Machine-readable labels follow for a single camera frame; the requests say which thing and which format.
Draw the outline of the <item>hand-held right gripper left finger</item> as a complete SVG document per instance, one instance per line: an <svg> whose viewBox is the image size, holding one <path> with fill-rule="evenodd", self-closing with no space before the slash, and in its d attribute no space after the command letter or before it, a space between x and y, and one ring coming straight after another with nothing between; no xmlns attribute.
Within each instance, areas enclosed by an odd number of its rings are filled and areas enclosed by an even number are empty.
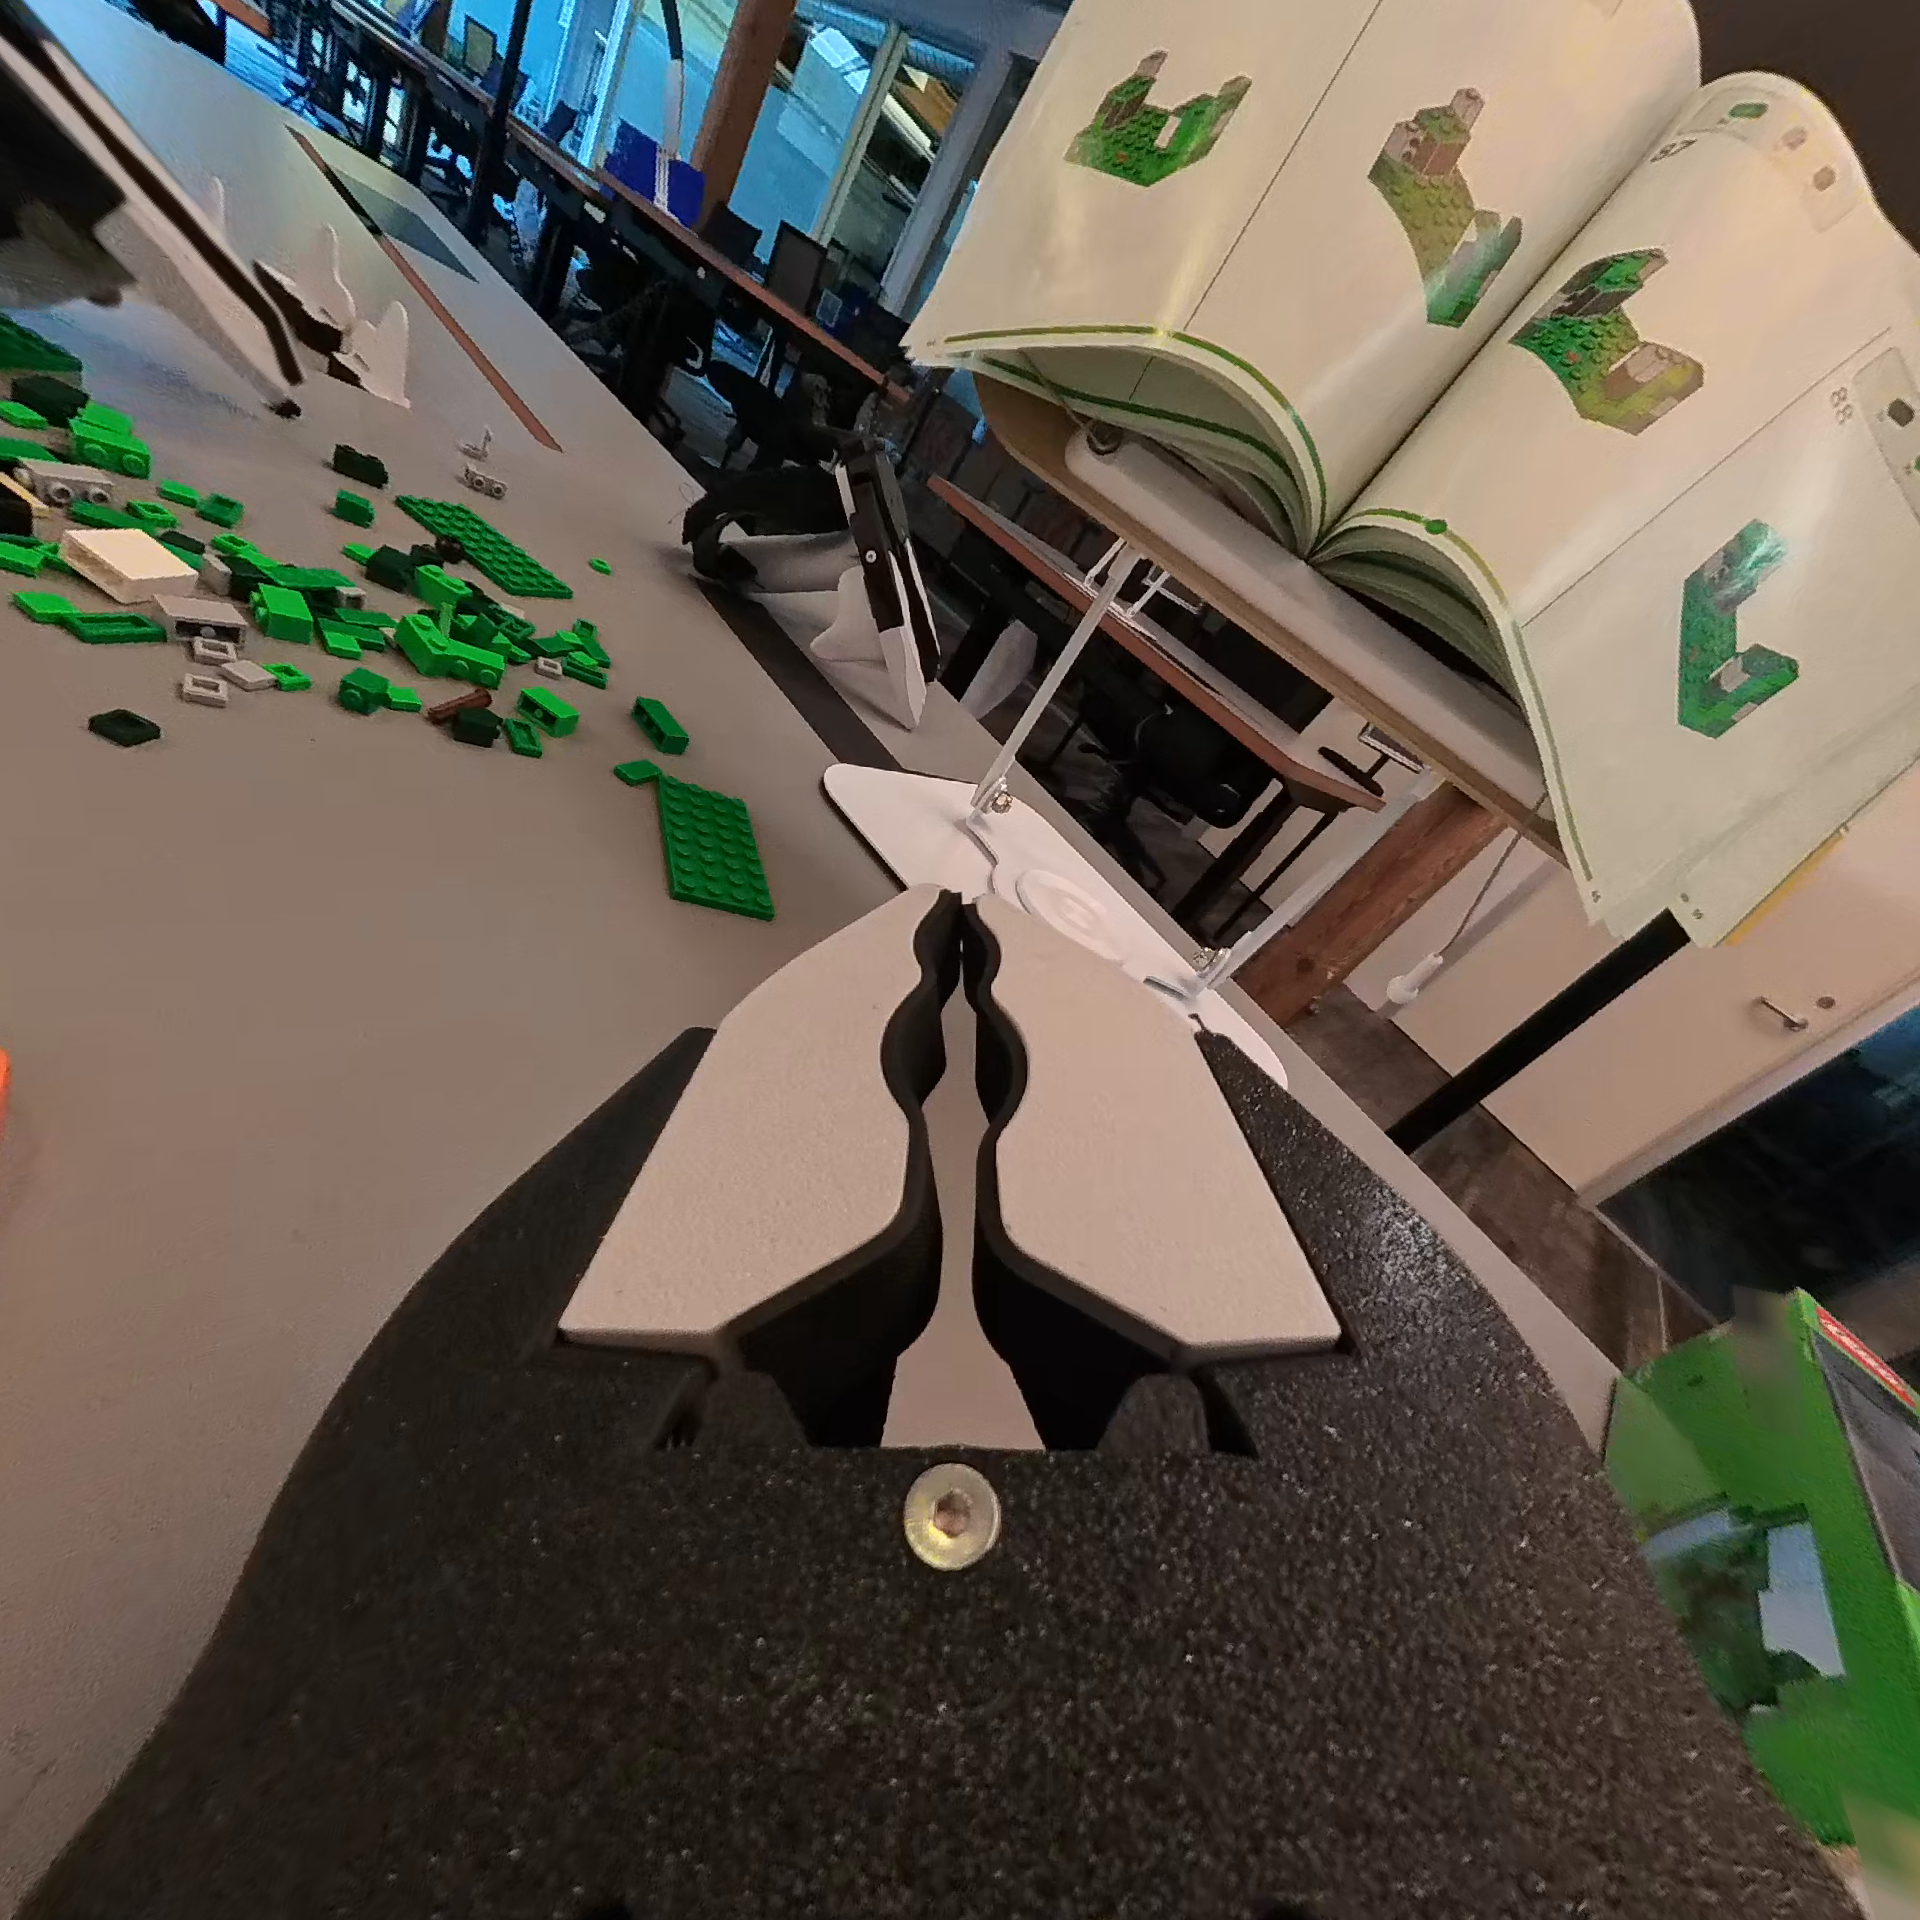
<svg viewBox="0 0 1920 1920"><path fill-rule="evenodd" d="M923 1108L961 966L962 902L922 885L762 981L707 1038L565 1342L769 1375L811 1444L878 1444L939 1299Z"/></svg>

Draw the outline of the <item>spare white gripper finger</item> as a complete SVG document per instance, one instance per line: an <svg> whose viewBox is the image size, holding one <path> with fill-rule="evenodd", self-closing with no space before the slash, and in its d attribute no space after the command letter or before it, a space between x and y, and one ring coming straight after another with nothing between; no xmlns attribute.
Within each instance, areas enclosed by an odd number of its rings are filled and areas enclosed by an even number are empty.
<svg viewBox="0 0 1920 1920"><path fill-rule="evenodd" d="M399 299L389 302L381 317L362 316L347 327L338 349L328 357L328 372L405 409L413 405L407 393L410 342L410 311Z"/></svg>
<svg viewBox="0 0 1920 1920"><path fill-rule="evenodd" d="M344 277L342 236L334 223L315 228L291 269L259 255L255 273L299 344L323 357L347 344L357 324L357 299Z"/></svg>

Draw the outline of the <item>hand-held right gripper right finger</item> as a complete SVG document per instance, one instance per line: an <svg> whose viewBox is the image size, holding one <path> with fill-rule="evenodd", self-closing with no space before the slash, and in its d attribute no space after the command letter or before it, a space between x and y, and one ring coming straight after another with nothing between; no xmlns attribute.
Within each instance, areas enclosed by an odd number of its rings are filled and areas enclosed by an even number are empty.
<svg viewBox="0 0 1920 1920"><path fill-rule="evenodd" d="M976 1017L974 1301L1050 1452L1146 1379L1333 1353L1313 1261L1171 999L1006 900L965 908Z"/></svg>

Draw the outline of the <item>pile of lego pieces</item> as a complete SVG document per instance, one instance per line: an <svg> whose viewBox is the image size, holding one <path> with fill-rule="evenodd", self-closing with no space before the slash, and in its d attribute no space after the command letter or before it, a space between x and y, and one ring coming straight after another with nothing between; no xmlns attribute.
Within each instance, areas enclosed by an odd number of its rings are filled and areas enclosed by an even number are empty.
<svg viewBox="0 0 1920 1920"><path fill-rule="evenodd" d="M553 568L475 454L432 489L315 414L255 415L183 377L134 400L138 358L6 316L6 643L88 665L80 725L151 751L182 718L328 704L472 751L541 758L617 683L606 556ZM573 590L509 597L397 496L464 502Z"/></svg>

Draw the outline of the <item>spare black white gripper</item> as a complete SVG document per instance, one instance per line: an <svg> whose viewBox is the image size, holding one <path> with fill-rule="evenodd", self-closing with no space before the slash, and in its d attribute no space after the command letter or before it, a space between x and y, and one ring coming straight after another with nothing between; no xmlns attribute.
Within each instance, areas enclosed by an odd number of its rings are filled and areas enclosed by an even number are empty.
<svg viewBox="0 0 1920 1920"><path fill-rule="evenodd" d="M808 659L906 732L922 726L942 653L906 497L887 449L822 429L808 464L721 475L681 519L695 571L760 600L832 593Z"/></svg>

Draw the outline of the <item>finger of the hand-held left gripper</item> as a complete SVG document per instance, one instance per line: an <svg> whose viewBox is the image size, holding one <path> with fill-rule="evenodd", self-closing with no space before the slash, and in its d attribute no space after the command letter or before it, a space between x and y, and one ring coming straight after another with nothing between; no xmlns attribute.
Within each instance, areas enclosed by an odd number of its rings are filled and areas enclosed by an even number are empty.
<svg viewBox="0 0 1920 1920"><path fill-rule="evenodd" d="M2 309L46 311L85 302L118 305L127 272L88 232L70 228L2 236Z"/></svg>
<svg viewBox="0 0 1920 1920"><path fill-rule="evenodd" d="M110 166L120 200L94 236L146 303L174 316L225 358L278 417L299 417L299 342L223 222L166 172Z"/></svg>

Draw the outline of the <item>dark rectangular pad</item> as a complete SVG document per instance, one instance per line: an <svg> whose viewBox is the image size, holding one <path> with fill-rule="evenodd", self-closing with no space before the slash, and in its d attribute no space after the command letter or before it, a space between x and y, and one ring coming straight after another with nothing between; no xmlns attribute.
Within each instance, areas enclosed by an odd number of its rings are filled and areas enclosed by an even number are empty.
<svg viewBox="0 0 1920 1920"><path fill-rule="evenodd" d="M410 255L439 264L464 280L475 280L475 257L467 239L432 206L419 209L413 200L397 199L385 187L359 177L330 156L320 158L334 195L352 208L357 222L371 232L397 243Z"/></svg>

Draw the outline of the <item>green lego plate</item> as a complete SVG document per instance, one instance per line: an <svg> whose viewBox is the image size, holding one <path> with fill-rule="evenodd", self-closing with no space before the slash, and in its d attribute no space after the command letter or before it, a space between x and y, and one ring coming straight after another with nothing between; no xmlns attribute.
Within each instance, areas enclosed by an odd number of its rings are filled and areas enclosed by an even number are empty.
<svg viewBox="0 0 1920 1920"><path fill-rule="evenodd" d="M777 908L745 800L669 773L656 773L654 789L669 893L687 905L774 920Z"/></svg>
<svg viewBox="0 0 1920 1920"><path fill-rule="evenodd" d="M401 493L397 510L423 525L434 540L454 540L495 588L509 597L569 600L575 590L551 566L509 540L490 519L464 502Z"/></svg>

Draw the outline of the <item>white book stand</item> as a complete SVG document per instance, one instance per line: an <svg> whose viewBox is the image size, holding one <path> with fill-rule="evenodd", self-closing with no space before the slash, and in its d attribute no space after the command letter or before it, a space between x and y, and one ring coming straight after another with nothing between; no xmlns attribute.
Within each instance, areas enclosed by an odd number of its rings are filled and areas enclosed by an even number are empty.
<svg viewBox="0 0 1920 1920"><path fill-rule="evenodd" d="M1091 609L1024 710L1018 735L1038 723L1053 685L1065 680L1091 637L1109 627L1129 568L1151 559L1273 655L1411 744L1462 809L1483 825L1517 828L1553 856L1570 856L1573 828L1549 807L1545 766L1513 704L1389 622L1375 600L1328 582L1166 452L1111 423L1074 420L1061 400L1009 379L983 374L976 383L983 415L1006 449L1078 507L1103 516L1121 541L1106 582L1095 588ZM1015 760L1018 744L1009 741L974 787L835 764L823 791L902 885L938 883L978 899L1003 880L1003 893L1021 899L1021 880L1029 873L1065 880L1073 853L1035 809L1009 797ZM1389 1134L1401 1148L1437 1139L1690 943L1727 943L1750 932L1817 871L1847 829L1850 823L1833 820L1833 835L1808 847L1795 871L1774 864L1776 886L1767 895L1750 862L1729 871L1712 900L1670 905Z"/></svg>

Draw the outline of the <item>green lego set box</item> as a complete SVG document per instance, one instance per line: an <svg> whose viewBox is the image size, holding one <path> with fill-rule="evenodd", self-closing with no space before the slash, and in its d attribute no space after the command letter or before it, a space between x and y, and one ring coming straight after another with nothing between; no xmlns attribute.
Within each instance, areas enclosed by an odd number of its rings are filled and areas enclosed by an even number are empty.
<svg viewBox="0 0 1920 1920"><path fill-rule="evenodd" d="M1805 1288L1621 1375L1603 1465L1695 1664L1832 1849L1915 1839L1915 1388Z"/></svg>

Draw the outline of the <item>lego instruction booklet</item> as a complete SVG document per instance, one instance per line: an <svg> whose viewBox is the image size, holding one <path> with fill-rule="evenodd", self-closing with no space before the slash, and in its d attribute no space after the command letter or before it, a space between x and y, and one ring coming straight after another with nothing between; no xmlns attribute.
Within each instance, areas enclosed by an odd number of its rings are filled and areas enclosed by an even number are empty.
<svg viewBox="0 0 1920 1920"><path fill-rule="evenodd" d="M1721 943L1915 766L1915 248L1690 5L1074 5L907 351Z"/></svg>

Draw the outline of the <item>background office desks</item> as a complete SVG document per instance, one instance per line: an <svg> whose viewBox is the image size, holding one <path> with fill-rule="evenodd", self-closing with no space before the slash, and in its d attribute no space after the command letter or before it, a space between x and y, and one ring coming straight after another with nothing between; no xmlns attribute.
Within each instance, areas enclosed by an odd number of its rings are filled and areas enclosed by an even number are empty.
<svg viewBox="0 0 1920 1920"><path fill-rule="evenodd" d="M598 286L587 339L613 393L650 425L670 423L665 403L675 371L722 374L721 395L744 400L736 438L760 452L799 438L806 425L851 429L871 400L907 403L878 351L837 339L811 312L811 299L786 299L758 269L731 257L699 225L687 225L605 172L586 168L562 145L505 112L495 92L459 75L447 60L407 40L371 5L195 5L217 33L239 22L295 57L306 112L352 137L381 160L394 97L401 108L401 176L429 189L429 152L439 139L469 158L469 176L447 176L472 199L479 187L505 200L511 187L535 189L542 223L523 261L520 289L542 321L562 332L569 272L616 264Z"/></svg>

